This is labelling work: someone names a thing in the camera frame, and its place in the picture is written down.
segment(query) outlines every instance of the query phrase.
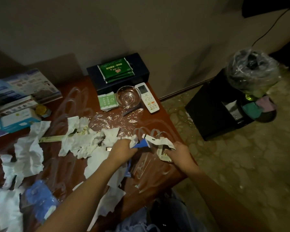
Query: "floor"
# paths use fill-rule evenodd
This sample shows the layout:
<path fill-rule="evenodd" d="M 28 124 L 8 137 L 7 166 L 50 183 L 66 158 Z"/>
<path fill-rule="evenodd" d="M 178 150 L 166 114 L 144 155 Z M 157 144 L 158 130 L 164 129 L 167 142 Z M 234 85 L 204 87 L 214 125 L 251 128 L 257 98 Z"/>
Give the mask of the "floor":
<path fill-rule="evenodd" d="M 209 177 L 273 231 L 290 232 L 290 74 L 269 91 L 278 105 L 273 122 L 253 122 L 207 142 L 185 111 L 199 88 L 162 102 L 191 154 Z M 209 232 L 219 231 L 189 179 L 174 189 Z"/>

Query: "clear glass ashtray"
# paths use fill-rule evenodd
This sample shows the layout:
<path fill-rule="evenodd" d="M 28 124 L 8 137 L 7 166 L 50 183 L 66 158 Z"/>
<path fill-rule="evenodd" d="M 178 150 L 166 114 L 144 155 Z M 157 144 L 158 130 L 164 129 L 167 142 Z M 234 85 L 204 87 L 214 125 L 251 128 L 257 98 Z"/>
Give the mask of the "clear glass ashtray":
<path fill-rule="evenodd" d="M 126 85 L 116 92 L 118 104 L 125 109 L 136 107 L 141 102 L 141 92 L 134 86 Z"/>

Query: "table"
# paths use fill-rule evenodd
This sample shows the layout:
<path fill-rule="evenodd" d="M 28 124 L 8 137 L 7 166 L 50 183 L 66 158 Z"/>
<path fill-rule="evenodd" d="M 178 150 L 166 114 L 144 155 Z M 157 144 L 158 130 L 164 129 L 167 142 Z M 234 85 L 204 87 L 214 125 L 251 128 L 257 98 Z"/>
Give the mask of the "table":
<path fill-rule="evenodd" d="M 100 110 L 97 93 L 88 76 L 83 79 L 63 84 L 58 87 L 63 98 L 50 102 L 47 106 L 53 111 L 52 115 L 44 120 L 51 120 L 51 127 L 44 136 L 63 135 L 67 132 L 67 117 L 91 117 L 90 126 L 95 131 L 102 127 L 113 128 L 123 125 L 120 135 L 137 134 L 139 139 L 143 133 L 160 131 L 164 137 L 172 142 L 182 141 L 169 115 L 163 109 L 161 103 L 152 91 L 160 110 L 150 114 L 145 108 L 138 110 L 127 116 L 121 117 L 121 109 L 114 109 L 108 113 Z M 13 154 L 14 143 L 22 136 L 26 136 L 29 128 L 23 129 L 13 134 L 0 137 L 0 155 Z M 61 143 L 41 143 L 44 155 L 44 169 L 38 175 L 25 178 L 22 186 L 28 187 L 35 180 L 44 179 L 47 186 L 59 201 L 64 200 L 72 189 L 81 181 L 85 180 L 84 169 L 87 166 L 86 159 L 77 159 L 70 152 L 65 157 L 58 157 Z M 107 217 L 99 217 L 92 231 L 105 231 L 112 229 L 120 221 L 147 205 L 166 189 L 185 178 L 185 175 L 178 171 L 173 165 L 161 161 L 154 150 L 148 148 L 145 152 L 138 152 L 132 160 L 132 178 L 125 178 L 122 182 L 122 189 L 126 195 L 116 206 L 114 213 L 109 213 Z M 0 160 L 0 187 L 4 183 L 4 172 Z M 32 214 L 32 207 L 28 206 L 21 198 L 21 211 L 24 213 L 24 231 L 35 231 L 39 223 Z"/>

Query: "stack of green packets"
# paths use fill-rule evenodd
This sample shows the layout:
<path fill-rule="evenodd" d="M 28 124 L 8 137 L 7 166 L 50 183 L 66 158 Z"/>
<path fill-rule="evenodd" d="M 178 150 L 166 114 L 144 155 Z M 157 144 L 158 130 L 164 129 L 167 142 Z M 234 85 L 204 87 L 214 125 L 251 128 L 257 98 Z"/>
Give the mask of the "stack of green packets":
<path fill-rule="evenodd" d="M 106 83 L 111 83 L 134 75 L 132 67 L 125 58 L 98 66 Z"/>
<path fill-rule="evenodd" d="M 116 101 L 114 92 L 98 95 L 98 99 L 100 108 L 104 112 L 107 112 L 115 107 L 118 107 L 118 103 Z"/>

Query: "person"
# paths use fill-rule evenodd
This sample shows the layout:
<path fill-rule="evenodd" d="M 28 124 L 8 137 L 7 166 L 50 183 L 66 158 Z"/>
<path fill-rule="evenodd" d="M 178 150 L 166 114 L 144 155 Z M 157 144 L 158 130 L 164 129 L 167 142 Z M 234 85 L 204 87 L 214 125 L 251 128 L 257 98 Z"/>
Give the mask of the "person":
<path fill-rule="evenodd" d="M 109 179 L 137 152 L 136 148 L 129 148 L 129 143 L 128 139 L 118 140 L 108 158 L 58 206 L 37 232 L 85 232 Z M 176 150 L 165 150 L 166 154 L 197 187 L 222 232 L 270 231 L 199 168 L 186 145 L 175 142 L 174 147 Z M 159 231 L 155 226 L 151 228 L 154 230 L 147 227 L 147 231 Z"/>

